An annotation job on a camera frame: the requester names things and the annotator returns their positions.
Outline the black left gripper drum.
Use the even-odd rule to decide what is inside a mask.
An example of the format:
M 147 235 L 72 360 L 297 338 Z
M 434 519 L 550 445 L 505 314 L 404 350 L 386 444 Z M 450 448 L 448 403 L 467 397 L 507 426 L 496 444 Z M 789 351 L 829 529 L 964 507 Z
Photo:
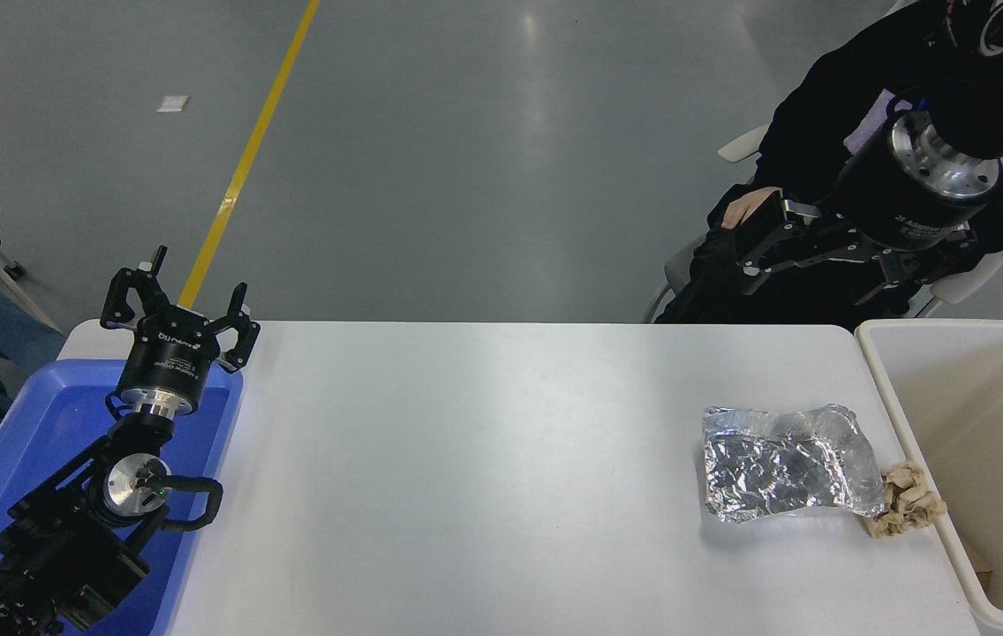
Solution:
M 168 408 L 198 408 L 211 363 L 218 357 L 215 332 L 202 314 L 165 307 L 142 317 L 117 383 L 117 397 L 137 406 L 168 394 Z

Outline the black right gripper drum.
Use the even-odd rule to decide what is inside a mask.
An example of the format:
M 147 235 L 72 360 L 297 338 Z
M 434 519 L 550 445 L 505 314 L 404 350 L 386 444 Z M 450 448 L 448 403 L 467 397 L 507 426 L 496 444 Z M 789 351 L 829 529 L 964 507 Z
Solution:
M 983 209 L 997 160 L 962 153 L 930 119 L 886 121 L 846 163 L 828 209 L 898 251 L 933 248 Z

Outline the person's hand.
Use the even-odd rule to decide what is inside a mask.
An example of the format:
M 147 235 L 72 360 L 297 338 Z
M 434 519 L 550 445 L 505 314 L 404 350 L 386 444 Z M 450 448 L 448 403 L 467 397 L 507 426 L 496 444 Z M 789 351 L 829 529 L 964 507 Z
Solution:
M 739 228 L 765 201 L 780 192 L 781 189 L 778 186 L 763 186 L 763 188 L 752 190 L 752 192 L 747 192 L 743 196 L 733 199 L 725 207 L 720 227 L 727 231 Z

